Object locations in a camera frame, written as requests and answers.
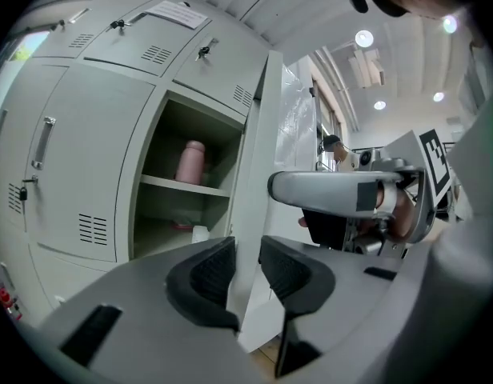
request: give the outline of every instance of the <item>shelf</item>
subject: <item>shelf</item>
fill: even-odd
[[[134,258],[190,245],[191,235],[191,232],[174,229],[170,221],[139,218],[134,231]]]
[[[142,175],[140,182],[154,186],[161,186],[162,188],[170,188],[176,190],[183,190],[185,192],[194,192],[196,194],[205,194],[212,196],[220,196],[223,198],[230,198],[230,192],[226,190],[209,188],[207,186],[192,185],[190,183],[178,182],[165,178],[157,178],[155,176],[150,176],[150,175]]]

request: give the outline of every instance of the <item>ceiling light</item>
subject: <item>ceiling light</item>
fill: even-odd
[[[373,107],[375,108],[375,110],[383,110],[386,105],[387,104],[384,101],[377,101],[377,102],[375,102]]]
[[[355,42],[363,48],[369,47],[371,44],[373,44],[374,40],[375,39],[373,38],[373,34],[371,34],[371,32],[367,30],[360,30],[355,35]]]
[[[444,93],[435,93],[433,96],[433,101],[441,102],[444,99]]]
[[[456,31],[458,24],[456,22],[456,18],[453,16],[446,16],[442,21],[442,27],[448,34],[453,34]]]

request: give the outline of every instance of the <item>white plastic sheet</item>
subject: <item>white plastic sheet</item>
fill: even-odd
[[[316,113],[309,87],[283,68],[275,169],[314,170]]]

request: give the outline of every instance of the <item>white cabinet door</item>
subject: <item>white cabinet door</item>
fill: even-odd
[[[33,57],[76,58],[109,25],[148,0],[92,0],[88,10],[74,24],[58,26]]]
[[[40,282],[53,308],[106,274],[105,271],[70,263],[38,246],[32,246],[31,253]]]
[[[51,311],[33,261],[27,235],[0,217],[0,267],[3,281],[19,300],[25,322],[37,326]]]
[[[246,31],[231,32],[217,22],[206,28],[206,34],[174,80],[247,115],[268,49]],[[205,46],[209,54],[198,59]]]
[[[270,51],[264,73],[260,106],[254,102],[246,122],[244,145],[230,222],[238,244],[236,273],[229,289],[227,308],[243,319],[257,270],[261,237],[267,217],[268,178],[273,173],[279,129],[282,54]]]
[[[134,18],[155,2],[132,11]],[[164,18],[146,14],[126,26],[99,35],[83,52],[86,60],[109,62],[153,75],[162,75],[179,51],[204,27],[207,19],[197,29],[181,26]]]
[[[31,140],[44,106],[66,70],[28,61],[0,109],[0,215],[23,230],[19,189]]]
[[[114,262],[118,180],[130,137],[154,86],[72,66],[35,131],[26,228],[40,246]]]

